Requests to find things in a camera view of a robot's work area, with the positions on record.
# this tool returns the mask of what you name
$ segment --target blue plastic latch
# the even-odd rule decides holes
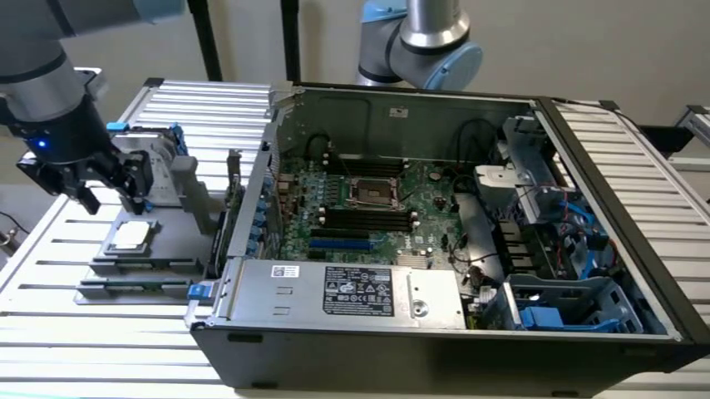
[[[109,122],[107,123],[107,131],[120,133],[123,131],[128,131],[131,129],[131,125],[125,122]]]
[[[212,287],[203,284],[192,284],[187,290],[187,299],[205,300],[209,299],[209,293],[212,292]]]
[[[474,42],[464,43],[443,60],[424,83],[427,90],[460,91],[474,80],[483,62],[483,49]]]
[[[185,145],[185,132],[181,129],[180,124],[175,122],[169,126],[169,130],[173,132],[175,139],[177,140],[177,155],[188,155]]]
[[[564,328],[556,308],[530,306],[520,311],[520,319],[523,320],[523,327],[527,329],[556,330]]]
[[[400,18],[407,15],[406,0],[369,0],[363,6],[363,23]]]
[[[564,325],[556,308],[530,306],[520,311],[523,327],[527,330],[570,331],[580,333],[612,333],[619,327],[619,320],[611,318],[595,325]]]

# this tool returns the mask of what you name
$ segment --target metal case frame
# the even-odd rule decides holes
[[[237,388],[349,392],[415,392],[552,397],[591,397],[639,372],[671,372],[710,352],[710,330],[647,239],[603,179],[555,103],[547,97],[460,92],[422,92],[360,86],[303,84],[308,89],[392,95],[491,99],[528,103],[548,136],[575,170],[575,183],[614,231],[624,259],[635,265],[675,328],[668,337],[579,333],[480,331],[462,334],[364,328],[317,330],[231,323],[244,253],[220,282],[220,301],[191,333],[223,382]],[[268,165],[268,140],[256,165]],[[247,190],[260,190],[255,170]]]

